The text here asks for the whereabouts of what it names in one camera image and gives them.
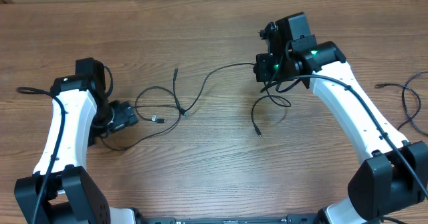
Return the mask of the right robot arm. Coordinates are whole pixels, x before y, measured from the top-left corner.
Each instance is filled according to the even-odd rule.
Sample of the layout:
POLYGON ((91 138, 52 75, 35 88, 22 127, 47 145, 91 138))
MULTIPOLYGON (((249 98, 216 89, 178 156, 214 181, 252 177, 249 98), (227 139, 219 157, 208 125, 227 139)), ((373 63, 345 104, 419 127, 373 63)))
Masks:
POLYGON ((347 197, 305 222, 379 223, 427 199, 427 145, 409 142, 389 123, 334 42, 318 43, 302 12, 268 23, 259 35, 267 52, 256 57, 256 80, 265 89, 305 85, 336 118, 360 163, 347 197))

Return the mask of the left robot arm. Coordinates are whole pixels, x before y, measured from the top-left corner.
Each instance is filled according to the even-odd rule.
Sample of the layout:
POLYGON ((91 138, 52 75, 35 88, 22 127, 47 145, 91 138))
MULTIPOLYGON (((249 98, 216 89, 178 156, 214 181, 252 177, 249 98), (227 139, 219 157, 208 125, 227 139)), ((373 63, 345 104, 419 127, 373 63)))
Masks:
POLYGON ((138 120, 128 102, 108 101, 109 69, 94 58, 76 60, 75 73, 46 93, 53 114, 33 174, 17 180, 16 201, 28 223, 144 223, 135 208, 110 207, 86 170, 88 147, 138 120))

